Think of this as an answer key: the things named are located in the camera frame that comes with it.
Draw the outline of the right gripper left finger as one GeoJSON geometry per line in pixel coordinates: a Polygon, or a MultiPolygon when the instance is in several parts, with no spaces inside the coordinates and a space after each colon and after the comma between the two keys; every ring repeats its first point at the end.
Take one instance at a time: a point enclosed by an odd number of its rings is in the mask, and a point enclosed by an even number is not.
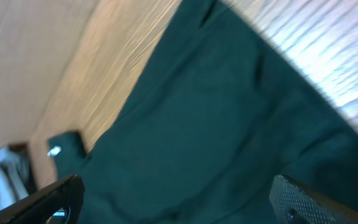
{"type": "Polygon", "coordinates": [[[71,175],[0,211],[0,223],[46,223],[54,218],[76,223],[83,206],[85,186],[82,178],[71,175]]]}

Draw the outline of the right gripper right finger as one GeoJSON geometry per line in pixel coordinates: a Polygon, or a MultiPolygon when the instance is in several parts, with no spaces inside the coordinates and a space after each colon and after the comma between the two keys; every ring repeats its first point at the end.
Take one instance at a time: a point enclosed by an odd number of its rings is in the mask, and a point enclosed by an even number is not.
{"type": "Polygon", "coordinates": [[[358,212],[285,175],[274,177],[269,200],[279,223],[358,224],[358,212]]]}

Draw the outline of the black polo shirt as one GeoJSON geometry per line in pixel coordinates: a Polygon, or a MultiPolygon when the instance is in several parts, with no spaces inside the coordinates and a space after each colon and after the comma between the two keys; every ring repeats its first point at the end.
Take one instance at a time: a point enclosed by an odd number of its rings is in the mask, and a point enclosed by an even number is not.
{"type": "Polygon", "coordinates": [[[220,1],[179,5],[89,154],[48,142],[83,179],[79,223],[275,223],[278,174],[358,212],[358,134],[220,1]]]}

